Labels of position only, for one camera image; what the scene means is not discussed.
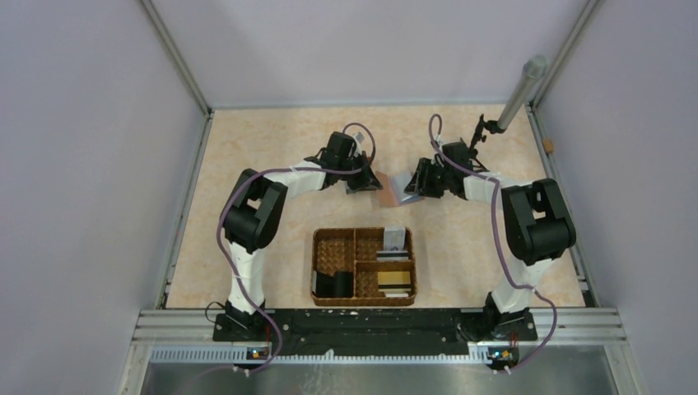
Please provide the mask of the brown leather card holder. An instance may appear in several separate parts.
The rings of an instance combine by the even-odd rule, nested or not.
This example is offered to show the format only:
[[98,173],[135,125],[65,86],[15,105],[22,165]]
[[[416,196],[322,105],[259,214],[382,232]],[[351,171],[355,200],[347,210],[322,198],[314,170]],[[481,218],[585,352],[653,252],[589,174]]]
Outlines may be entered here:
[[410,171],[403,171],[393,175],[376,172],[375,175],[382,184],[382,188],[377,192],[377,198],[381,207],[403,207],[423,200],[423,197],[416,194],[404,192],[405,187],[412,179]]

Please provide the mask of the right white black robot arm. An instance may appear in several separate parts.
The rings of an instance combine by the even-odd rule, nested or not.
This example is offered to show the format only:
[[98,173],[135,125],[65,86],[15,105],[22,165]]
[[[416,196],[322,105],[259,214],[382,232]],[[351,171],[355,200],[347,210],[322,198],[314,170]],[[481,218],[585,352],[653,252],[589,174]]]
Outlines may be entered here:
[[441,198],[450,191],[491,209],[496,253],[503,277],[478,316],[465,324],[469,341],[504,339],[527,328],[532,298],[550,304],[537,289],[542,275],[576,243],[576,230],[559,184],[550,178],[518,181],[476,172],[475,151],[464,142],[433,143],[435,155],[421,158],[407,193]]

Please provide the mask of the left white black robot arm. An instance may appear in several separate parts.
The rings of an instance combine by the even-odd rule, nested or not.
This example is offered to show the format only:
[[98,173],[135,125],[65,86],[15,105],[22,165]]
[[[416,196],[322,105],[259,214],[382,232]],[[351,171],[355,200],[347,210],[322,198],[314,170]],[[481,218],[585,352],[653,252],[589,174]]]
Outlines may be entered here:
[[338,182],[353,193],[381,189],[371,169],[375,154],[362,148],[358,136],[333,132],[326,146],[295,165],[240,174],[216,227],[232,280],[223,311],[216,316],[214,341],[256,342],[281,331],[264,309],[263,278],[266,251],[277,235],[284,206]]

